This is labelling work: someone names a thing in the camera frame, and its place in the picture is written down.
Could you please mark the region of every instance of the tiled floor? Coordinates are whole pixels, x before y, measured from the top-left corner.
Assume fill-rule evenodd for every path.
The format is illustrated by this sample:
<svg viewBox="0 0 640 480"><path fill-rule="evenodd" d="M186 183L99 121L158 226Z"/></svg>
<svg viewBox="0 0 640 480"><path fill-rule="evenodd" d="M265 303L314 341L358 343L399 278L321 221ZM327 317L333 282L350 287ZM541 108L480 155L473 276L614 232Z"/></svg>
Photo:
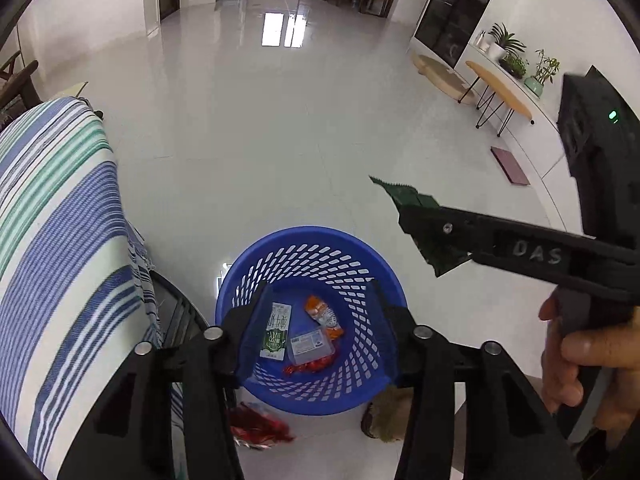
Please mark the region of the tiled floor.
<svg viewBox="0 0 640 480"><path fill-rule="evenodd" d="M289 13L298 17L287 34ZM464 344L498 340L537 374L537 307L550 287L473 263L436 280L368 179L548 225L534 191L511 186L491 156L503 146L495 132L476 130L473 107L416 72L410 35L322 0L220 0L179 11L149 40L60 69L47 88L89 80L84 94L105 111L128 218L209 319L223 262L272 231L320 224L376 248L418 322ZM359 416L292 416L300 440L242 452L246 477L391 478L399 447L362 436Z"/></svg>

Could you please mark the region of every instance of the basket rim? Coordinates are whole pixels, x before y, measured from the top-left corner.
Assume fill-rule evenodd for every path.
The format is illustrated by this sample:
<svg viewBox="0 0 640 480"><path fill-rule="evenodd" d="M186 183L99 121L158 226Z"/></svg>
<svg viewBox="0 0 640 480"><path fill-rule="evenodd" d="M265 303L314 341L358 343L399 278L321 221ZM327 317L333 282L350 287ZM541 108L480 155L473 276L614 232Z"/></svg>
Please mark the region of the basket rim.
<svg viewBox="0 0 640 480"><path fill-rule="evenodd" d="M395 272L393 272L393 269L391 268L391 266L389 266L389 264L385 261L385 259L373 247L371 247L367 243L364 243L359 238L356 238L353 235L345 233L344 231L339 231L338 229L332 229L331 227L305 225L305 226L288 227L286 229L274 231L273 233L263 236L257 242L254 242L249 247L247 247L242 252L242 254L238 256L238 258L231 265L231 269L229 269L229 272L226 274L225 279L222 281L222 285L220 286L218 297L216 298L216 313L215 313L216 325L220 325L222 323L222 319L223 319L222 301L227 294L227 289L229 289L232 286L231 283L232 281L234 281L235 275L238 272L242 272L242 270L236 270L236 272L234 272L234 269L243 269L244 264L249 259L249 257L252 256L255 250L261 248L263 245L266 245L267 243L273 242L275 239L280 238L281 236L289 235L289 234L314 234L317 232L322 232L324 234L337 236L339 238L342 238L343 240L356 244L362 250L367 251L367 253L369 253L373 258L375 258L377 262L380 264L380 266L382 266L383 269L386 270L389 278L394 284L394 287L396 288L396 291L398 292L398 295L401 299L401 304L399 306L404 306L404 307L407 306L406 296L404 295L404 290L402 290L402 285L400 284L400 280L398 280L398 277L396 276Z"/></svg>

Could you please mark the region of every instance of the metal bolt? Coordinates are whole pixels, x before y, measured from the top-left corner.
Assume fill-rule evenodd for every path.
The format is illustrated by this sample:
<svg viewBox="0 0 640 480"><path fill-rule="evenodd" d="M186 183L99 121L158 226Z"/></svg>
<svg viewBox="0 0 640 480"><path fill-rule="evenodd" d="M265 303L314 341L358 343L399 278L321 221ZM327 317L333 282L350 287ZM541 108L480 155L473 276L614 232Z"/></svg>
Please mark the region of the metal bolt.
<svg viewBox="0 0 640 480"><path fill-rule="evenodd" d="M138 355L147 355L151 352L151 343L149 341L143 341L142 343L138 343L133 351Z"/></svg>
<svg viewBox="0 0 640 480"><path fill-rule="evenodd" d="M433 335L433 330L428 326L418 325L414 328L414 335L418 339L429 339Z"/></svg>
<svg viewBox="0 0 640 480"><path fill-rule="evenodd" d="M502 347L495 341L489 341L486 345L484 345L484 351L491 355L498 355L500 352L502 352Z"/></svg>
<svg viewBox="0 0 640 480"><path fill-rule="evenodd" d="M223 331L219 326L210 326L204 331L204 339L215 341L222 337Z"/></svg>

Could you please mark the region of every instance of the perforated basket wall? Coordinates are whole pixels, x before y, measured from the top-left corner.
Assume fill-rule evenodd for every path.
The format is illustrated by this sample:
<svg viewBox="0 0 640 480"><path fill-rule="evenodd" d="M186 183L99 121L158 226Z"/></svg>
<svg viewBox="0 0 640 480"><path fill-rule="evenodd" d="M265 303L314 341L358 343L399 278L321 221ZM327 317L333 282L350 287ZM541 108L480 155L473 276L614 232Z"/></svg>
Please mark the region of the perforated basket wall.
<svg viewBox="0 0 640 480"><path fill-rule="evenodd" d="M329 415L368 402L389 382L365 300L366 283L378 280L392 304L406 306L395 274L371 247L346 233L314 226L278 231L249 247L225 277L216 304L216 323L235 306L247 304L260 280L273 284L273 301L291 304L290 333L313 320L302 309L310 294L334 309L344 335L337 340L338 358L316 374L286 377L287 363L258 359L244 386L280 410L303 415Z"/></svg>

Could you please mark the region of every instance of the red plastic wrapper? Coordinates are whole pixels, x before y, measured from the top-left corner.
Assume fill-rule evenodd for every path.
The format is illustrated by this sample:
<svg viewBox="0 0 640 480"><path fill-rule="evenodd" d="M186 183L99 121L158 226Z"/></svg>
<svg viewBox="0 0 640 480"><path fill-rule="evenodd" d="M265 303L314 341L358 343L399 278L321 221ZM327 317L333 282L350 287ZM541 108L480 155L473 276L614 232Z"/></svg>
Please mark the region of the red plastic wrapper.
<svg viewBox="0 0 640 480"><path fill-rule="evenodd" d="M320 359L316 359L315 361L309 361L303 365L289 365L285 366L282 370L282 373L287 377L293 375L295 372L319 372L320 370L324 370L325 368L334 364L335 359L338 357L338 352L335 351L331 355L327 355L326 357L322 357Z"/></svg>
<svg viewBox="0 0 640 480"><path fill-rule="evenodd" d="M229 426L236 444L253 449L267 449L295 437L289 426L259 404L241 402L228 410Z"/></svg>

